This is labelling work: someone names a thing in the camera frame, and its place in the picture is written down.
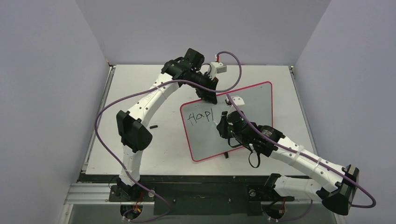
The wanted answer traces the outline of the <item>pink-framed whiteboard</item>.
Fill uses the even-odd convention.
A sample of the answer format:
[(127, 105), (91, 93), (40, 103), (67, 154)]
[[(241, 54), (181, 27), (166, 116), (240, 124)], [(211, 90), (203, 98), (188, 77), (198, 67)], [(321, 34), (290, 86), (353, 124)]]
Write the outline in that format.
[(231, 100), (232, 96), (242, 97), (245, 105), (243, 111), (235, 106), (237, 111), (234, 111), (227, 118), (231, 133), (250, 130), (246, 119), (258, 126), (272, 126), (272, 93), (272, 83), (267, 81), (232, 90), (228, 93), (220, 93), (217, 95), (218, 103), (216, 105), (203, 100), (182, 104), (180, 113), (191, 159), (195, 162), (203, 161), (242, 147), (235, 138), (221, 138), (216, 129), (217, 125), (213, 122), (219, 123), (222, 112), (228, 112), (230, 104), (227, 99)]

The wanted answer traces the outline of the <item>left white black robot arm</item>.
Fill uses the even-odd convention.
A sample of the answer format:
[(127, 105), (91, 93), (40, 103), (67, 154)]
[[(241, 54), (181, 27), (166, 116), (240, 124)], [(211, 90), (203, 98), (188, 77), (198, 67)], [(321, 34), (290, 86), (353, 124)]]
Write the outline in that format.
[(117, 113), (117, 128), (123, 144), (122, 162), (125, 166), (116, 181), (117, 196), (122, 195), (129, 201), (141, 196), (141, 187), (137, 186), (136, 181), (140, 179), (143, 150), (149, 146), (153, 138), (147, 126), (165, 100), (182, 85), (169, 81), (187, 80), (196, 83), (200, 86), (196, 88), (196, 94), (200, 99), (212, 104), (217, 103), (214, 91), (219, 80), (216, 75), (225, 72), (226, 66), (215, 61), (209, 63), (206, 73), (202, 73), (200, 68), (204, 60), (202, 54), (188, 49), (185, 56), (168, 61), (152, 85), (154, 91), (141, 98), (127, 111)]

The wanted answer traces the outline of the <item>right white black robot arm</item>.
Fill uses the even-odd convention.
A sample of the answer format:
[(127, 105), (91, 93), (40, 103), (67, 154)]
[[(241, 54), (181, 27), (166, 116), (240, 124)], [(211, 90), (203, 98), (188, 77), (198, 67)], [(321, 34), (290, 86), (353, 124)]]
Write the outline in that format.
[(267, 198), (291, 196), (311, 199), (320, 201), (336, 214), (348, 215), (357, 190), (351, 182), (359, 179), (360, 171), (356, 166), (341, 166), (324, 160), (271, 126), (253, 123), (250, 127), (237, 111), (222, 112), (216, 128), (222, 138), (235, 139), (238, 142), (236, 147), (242, 146), (251, 154), (282, 161), (309, 177), (304, 180), (271, 174), (263, 187)]

